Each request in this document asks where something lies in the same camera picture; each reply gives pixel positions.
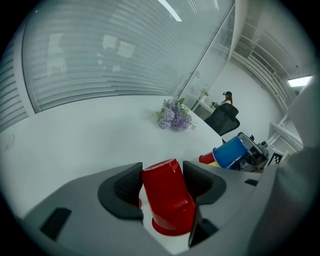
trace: person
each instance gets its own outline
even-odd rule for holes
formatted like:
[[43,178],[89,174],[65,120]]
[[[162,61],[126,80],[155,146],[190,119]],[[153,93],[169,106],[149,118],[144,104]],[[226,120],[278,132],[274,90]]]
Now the person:
[[226,104],[226,103],[233,105],[232,93],[231,93],[231,91],[226,91],[226,92],[223,93],[223,95],[225,95],[225,100],[222,101],[220,104],[215,103],[215,104],[213,105],[214,108],[217,108],[217,107],[219,107],[219,106],[221,106],[221,105],[223,105],[223,104]]

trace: chair backrest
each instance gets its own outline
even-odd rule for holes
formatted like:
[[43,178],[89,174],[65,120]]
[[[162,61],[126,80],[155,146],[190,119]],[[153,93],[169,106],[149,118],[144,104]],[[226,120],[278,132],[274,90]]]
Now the chair backrest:
[[214,129],[217,134],[222,136],[240,126],[239,120],[236,119],[238,113],[239,111],[234,106],[226,103],[217,107],[204,121]]

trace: red cup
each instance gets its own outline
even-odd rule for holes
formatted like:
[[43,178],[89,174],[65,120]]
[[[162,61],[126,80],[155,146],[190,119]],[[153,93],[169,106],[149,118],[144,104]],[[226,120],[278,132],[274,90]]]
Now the red cup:
[[144,169],[142,180],[153,216],[153,228],[166,236],[190,232],[196,204],[177,160],[166,160]]
[[211,164],[213,162],[215,162],[215,158],[214,158],[214,154],[213,154],[213,150],[207,154],[202,154],[199,156],[199,162],[203,163],[203,164]]

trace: cup base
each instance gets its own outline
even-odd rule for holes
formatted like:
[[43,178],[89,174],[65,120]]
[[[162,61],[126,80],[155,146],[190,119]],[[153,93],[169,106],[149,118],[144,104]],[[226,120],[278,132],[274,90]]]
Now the cup base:
[[181,236],[191,231],[191,228],[181,230],[164,229],[155,222],[154,218],[152,218],[152,226],[158,233],[170,237]]

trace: blue cup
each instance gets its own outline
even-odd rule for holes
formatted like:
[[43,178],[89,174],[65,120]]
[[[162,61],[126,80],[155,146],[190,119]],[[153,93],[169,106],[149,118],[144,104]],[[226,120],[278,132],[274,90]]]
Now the blue cup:
[[234,161],[242,157],[248,149],[239,137],[234,137],[225,144],[213,149],[213,157],[221,168],[228,168]]

